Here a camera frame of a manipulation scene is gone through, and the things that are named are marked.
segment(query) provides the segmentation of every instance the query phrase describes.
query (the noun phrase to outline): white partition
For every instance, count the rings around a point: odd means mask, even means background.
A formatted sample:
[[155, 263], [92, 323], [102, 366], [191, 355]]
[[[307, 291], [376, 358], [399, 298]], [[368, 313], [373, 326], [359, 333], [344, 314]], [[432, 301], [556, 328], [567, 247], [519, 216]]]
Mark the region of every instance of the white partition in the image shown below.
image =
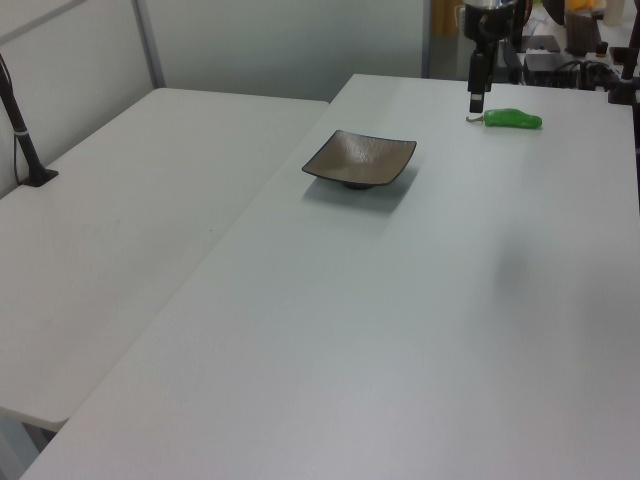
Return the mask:
[[0, 44], [84, 0], [0, 0]]
[[138, 1], [168, 87], [330, 101], [354, 73], [421, 75], [425, 0]]
[[[80, 2], [0, 52], [44, 164], [152, 89], [131, 0]], [[12, 156], [13, 129], [0, 107], [0, 197], [15, 185]], [[21, 152], [18, 163], [25, 175]]]

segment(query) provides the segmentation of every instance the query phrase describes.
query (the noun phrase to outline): table surface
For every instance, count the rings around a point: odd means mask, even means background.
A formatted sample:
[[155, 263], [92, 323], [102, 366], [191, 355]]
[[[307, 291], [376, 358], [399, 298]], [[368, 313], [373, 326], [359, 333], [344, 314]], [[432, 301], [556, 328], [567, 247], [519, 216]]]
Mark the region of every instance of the table surface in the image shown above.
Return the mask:
[[161, 89], [0, 201], [0, 411], [57, 430], [326, 109]]
[[[631, 111], [494, 85], [529, 131], [467, 106], [353, 77], [24, 480], [636, 478]], [[300, 170], [336, 129], [418, 146], [352, 191]]]

